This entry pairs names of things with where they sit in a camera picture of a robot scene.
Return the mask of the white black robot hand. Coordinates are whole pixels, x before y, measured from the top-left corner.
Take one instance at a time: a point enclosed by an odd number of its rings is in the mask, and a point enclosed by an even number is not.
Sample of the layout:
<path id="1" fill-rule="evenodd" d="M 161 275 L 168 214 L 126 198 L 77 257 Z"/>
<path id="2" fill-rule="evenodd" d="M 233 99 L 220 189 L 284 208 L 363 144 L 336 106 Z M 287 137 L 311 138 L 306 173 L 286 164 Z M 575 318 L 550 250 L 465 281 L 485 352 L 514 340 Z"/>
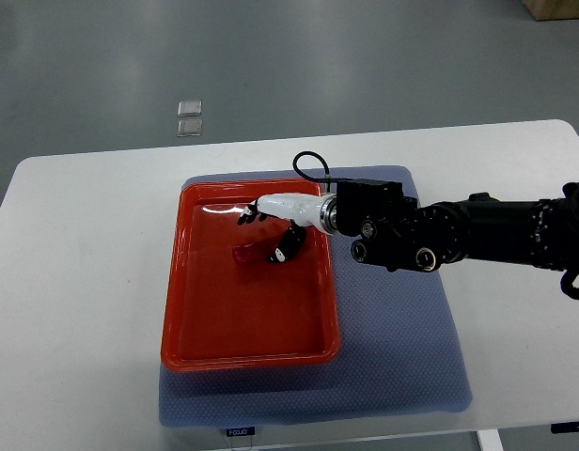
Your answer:
<path id="1" fill-rule="evenodd" d="M 293 259 L 305 243 L 308 227 L 327 235 L 336 232 L 332 221 L 335 204 L 333 194 L 266 194 L 243 208 L 237 225 L 251 224 L 256 219 L 262 222 L 269 217 L 289 221 L 288 229 L 268 257 L 272 263 L 285 263 Z"/>

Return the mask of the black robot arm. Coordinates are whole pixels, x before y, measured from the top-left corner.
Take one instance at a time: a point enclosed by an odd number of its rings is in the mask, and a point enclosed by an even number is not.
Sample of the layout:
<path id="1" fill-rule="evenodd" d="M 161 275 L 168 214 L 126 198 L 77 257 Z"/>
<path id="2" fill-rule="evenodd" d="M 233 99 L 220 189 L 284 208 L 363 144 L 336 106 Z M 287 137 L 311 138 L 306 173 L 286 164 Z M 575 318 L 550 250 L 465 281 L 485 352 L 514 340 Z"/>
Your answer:
<path id="1" fill-rule="evenodd" d="M 322 222 L 354 239 L 355 261 L 434 272 L 466 258 L 561 272 L 561 291 L 579 301 L 579 181 L 557 199 L 500 201 L 487 193 L 420 207 L 395 181 L 334 178 L 318 182 L 335 198 Z"/>

